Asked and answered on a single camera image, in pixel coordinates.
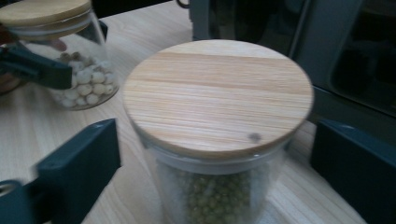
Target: round wooden lid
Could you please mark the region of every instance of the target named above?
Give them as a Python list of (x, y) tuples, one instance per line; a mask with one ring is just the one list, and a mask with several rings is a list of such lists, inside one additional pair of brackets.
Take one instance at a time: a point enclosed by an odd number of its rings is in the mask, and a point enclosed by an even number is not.
[(164, 49), (139, 64), (124, 88), (139, 134), (201, 159), (265, 153), (291, 137), (312, 102), (310, 81), (296, 63), (232, 40)]
[(6, 27), (42, 25), (77, 16), (90, 8), (90, 0), (24, 0), (0, 8), (0, 22)]

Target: clear glass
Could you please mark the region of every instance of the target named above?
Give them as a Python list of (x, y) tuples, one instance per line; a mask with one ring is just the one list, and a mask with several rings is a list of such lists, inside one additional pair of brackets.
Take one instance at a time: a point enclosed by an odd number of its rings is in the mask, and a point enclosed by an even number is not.
[(144, 143), (145, 157), (172, 224), (254, 224), (283, 163), (281, 144), (250, 158), (211, 161), (181, 157)]
[(67, 20), (14, 27), (9, 31), (20, 47), (73, 68), (71, 89), (49, 89), (58, 105), (72, 110), (86, 109), (105, 102), (117, 92), (117, 77), (106, 56), (98, 20), (91, 10)]

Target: bamboo lid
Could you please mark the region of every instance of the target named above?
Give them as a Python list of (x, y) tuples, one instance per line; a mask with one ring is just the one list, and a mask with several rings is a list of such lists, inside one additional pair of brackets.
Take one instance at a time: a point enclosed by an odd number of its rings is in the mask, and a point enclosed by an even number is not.
[(6, 27), (35, 26), (62, 21), (91, 8), (89, 0), (24, 0), (0, 8)]
[(201, 159), (265, 153), (292, 136), (312, 101), (296, 63), (232, 40), (164, 49), (139, 64), (124, 88), (127, 113), (146, 141)]

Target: jar lid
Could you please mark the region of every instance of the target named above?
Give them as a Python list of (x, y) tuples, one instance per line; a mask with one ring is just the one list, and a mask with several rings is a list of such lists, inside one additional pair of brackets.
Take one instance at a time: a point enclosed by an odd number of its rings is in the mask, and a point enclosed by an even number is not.
[(91, 8), (89, 0), (24, 0), (0, 8), (6, 27), (36, 26), (75, 17)]
[(164, 49), (139, 64), (124, 87), (140, 136), (198, 159), (266, 153), (290, 139), (312, 102), (311, 83), (296, 63), (232, 40)]

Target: glass storage jar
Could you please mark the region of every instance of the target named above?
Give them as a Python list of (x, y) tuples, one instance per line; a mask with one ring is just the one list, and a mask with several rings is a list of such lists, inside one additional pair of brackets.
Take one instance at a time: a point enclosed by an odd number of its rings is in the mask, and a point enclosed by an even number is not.
[(90, 108), (118, 90), (89, 0), (24, 0), (1, 8), (0, 22), (18, 47), (72, 67), (71, 89), (49, 89), (59, 105), (72, 110)]
[(313, 100), (297, 64), (232, 40), (164, 49), (134, 69), (123, 94), (176, 224), (257, 223)]

